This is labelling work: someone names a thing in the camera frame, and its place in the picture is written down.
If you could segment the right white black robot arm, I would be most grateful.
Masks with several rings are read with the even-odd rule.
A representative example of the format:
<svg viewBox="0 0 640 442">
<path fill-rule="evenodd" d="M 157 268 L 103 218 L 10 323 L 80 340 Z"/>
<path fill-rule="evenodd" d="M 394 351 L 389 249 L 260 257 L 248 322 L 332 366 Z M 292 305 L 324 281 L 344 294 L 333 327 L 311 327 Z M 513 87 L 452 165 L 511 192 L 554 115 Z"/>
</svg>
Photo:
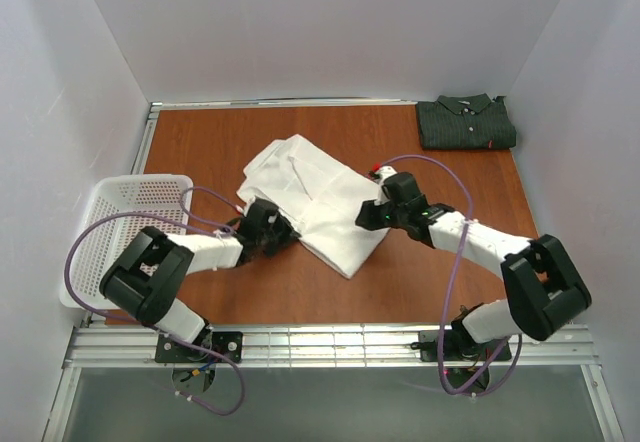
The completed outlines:
<svg viewBox="0 0 640 442">
<path fill-rule="evenodd" d="M 504 299 L 466 309 L 452 321 L 444 345 L 470 351 L 519 334 L 545 341 L 591 306 L 591 293 L 558 238 L 507 234 L 446 204 L 431 204 L 408 172 L 382 166 L 370 175 L 379 196 L 362 203 L 358 227 L 400 229 L 427 247 L 460 253 L 504 284 Z"/>
</svg>

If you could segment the white long sleeve shirt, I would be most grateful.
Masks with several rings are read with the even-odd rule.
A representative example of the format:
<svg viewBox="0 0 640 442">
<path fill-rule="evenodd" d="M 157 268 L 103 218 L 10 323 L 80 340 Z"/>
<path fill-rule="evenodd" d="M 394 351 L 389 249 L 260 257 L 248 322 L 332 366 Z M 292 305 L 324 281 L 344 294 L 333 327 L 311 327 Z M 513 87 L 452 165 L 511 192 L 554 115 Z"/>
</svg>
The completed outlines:
<svg viewBox="0 0 640 442">
<path fill-rule="evenodd" d="M 378 198 L 379 186 L 299 134 L 272 141 L 243 174 L 238 197 L 276 204 L 303 246 L 347 279 L 387 235 L 355 224 L 362 203 Z"/>
</svg>

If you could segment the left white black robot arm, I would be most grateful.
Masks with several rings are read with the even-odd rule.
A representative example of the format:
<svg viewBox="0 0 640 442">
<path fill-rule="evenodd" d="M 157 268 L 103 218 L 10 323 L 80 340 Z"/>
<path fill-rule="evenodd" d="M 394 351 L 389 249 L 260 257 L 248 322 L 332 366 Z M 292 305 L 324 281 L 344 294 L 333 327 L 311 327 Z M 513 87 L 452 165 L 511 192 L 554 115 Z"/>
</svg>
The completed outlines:
<svg viewBox="0 0 640 442">
<path fill-rule="evenodd" d="M 178 299 L 188 275 L 272 257 L 299 238 L 277 205 L 262 198 L 231 230 L 178 235 L 148 226 L 106 271 L 99 290 L 142 325 L 192 344 L 204 337 L 208 321 Z"/>
</svg>

